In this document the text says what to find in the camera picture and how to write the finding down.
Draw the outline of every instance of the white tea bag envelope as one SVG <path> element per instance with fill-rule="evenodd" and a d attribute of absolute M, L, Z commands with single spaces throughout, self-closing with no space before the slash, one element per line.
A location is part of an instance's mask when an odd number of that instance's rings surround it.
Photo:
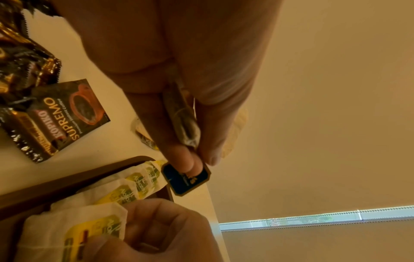
<path fill-rule="evenodd" d="M 53 203 L 50 211 L 111 202 L 123 205 L 137 199 L 138 190 L 135 183 L 122 178 Z"/>
<path fill-rule="evenodd" d="M 128 211 L 118 203 L 46 212 L 26 219 L 15 262 L 78 262 L 87 239 L 125 237 Z"/>
<path fill-rule="evenodd" d="M 138 166 L 130 167 L 116 174 L 105 177 L 98 182 L 81 189 L 79 192 L 104 185 L 111 181 L 125 178 L 134 181 L 138 190 L 138 199 L 145 199 L 167 185 L 164 176 L 161 175 L 161 167 L 166 161 L 147 161 Z"/>

